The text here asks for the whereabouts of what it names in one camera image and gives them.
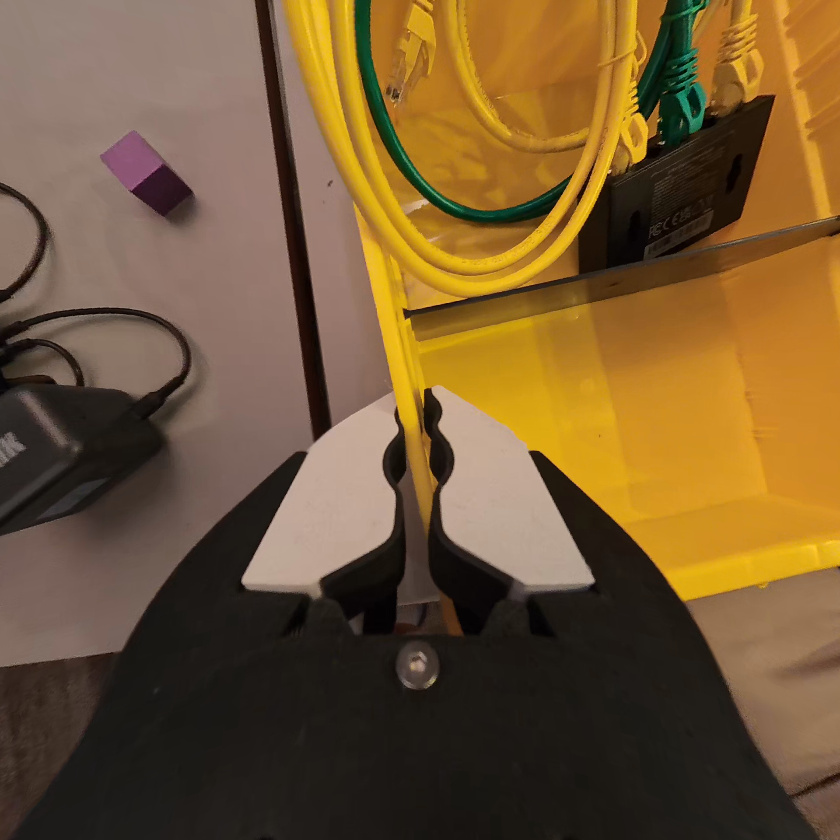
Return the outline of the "yellow storage bin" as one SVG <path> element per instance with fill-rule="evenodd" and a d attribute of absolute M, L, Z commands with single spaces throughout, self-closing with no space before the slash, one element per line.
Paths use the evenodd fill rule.
<path fill-rule="evenodd" d="M 838 235 L 715 276 L 420 340 L 404 309 L 580 275 L 609 175 L 774 95 L 740 219 L 838 216 L 838 2 L 326 2 L 338 155 L 424 519 L 424 395 L 508 426 L 684 600 L 838 566 Z"/>

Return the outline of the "purple block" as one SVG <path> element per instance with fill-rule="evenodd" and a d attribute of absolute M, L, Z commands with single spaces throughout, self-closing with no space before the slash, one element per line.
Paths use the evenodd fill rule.
<path fill-rule="evenodd" d="M 136 130 L 100 153 L 121 185 L 162 217 L 193 196 L 193 190 Z"/>

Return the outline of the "black ethernet switch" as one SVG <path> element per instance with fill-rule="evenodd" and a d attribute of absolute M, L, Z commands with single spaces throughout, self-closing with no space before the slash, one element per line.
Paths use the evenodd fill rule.
<path fill-rule="evenodd" d="M 756 97 L 676 147 L 651 142 L 647 156 L 609 175 L 578 236 L 579 273 L 656 259 L 738 221 L 775 97 Z"/>

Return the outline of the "black power adapter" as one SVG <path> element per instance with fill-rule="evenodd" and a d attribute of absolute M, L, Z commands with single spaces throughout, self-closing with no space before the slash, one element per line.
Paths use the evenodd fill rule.
<path fill-rule="evenodd" d="M 162 451 L 131 395 L 27 384 L 1 399 L 1 534 L 85 510 Z"/>

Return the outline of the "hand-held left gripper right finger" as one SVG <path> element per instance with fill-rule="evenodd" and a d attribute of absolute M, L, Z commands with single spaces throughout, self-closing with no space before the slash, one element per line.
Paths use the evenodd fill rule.
<path fill-rule="evenodd" d="M 591 589 L 593 572 L 520 437 L 441 385 L 427 389 L 424 411 L 437 481 L 429 569 L 441 592 L 496 604 Z"/>

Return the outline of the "black bin divider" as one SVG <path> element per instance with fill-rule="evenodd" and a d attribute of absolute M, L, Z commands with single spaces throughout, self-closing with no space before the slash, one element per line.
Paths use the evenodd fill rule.
<path fill-rule="evenodd" d="M 403 314 L 420 340 L 430 340 L 720 275 L 818 239 L 834 237 L 838 231 L 839 216 L 833 216 L 537 286 L 429 308 L 404 309 Z"/>

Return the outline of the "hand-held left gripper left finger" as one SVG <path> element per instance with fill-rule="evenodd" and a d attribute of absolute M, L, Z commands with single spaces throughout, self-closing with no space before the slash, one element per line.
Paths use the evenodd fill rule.
<path fill-rule="evenodd" d="M 404 432 L 393 394 L 307 451 L 241 583 L 252 592 L 377 601 L 404 574 Z"/>

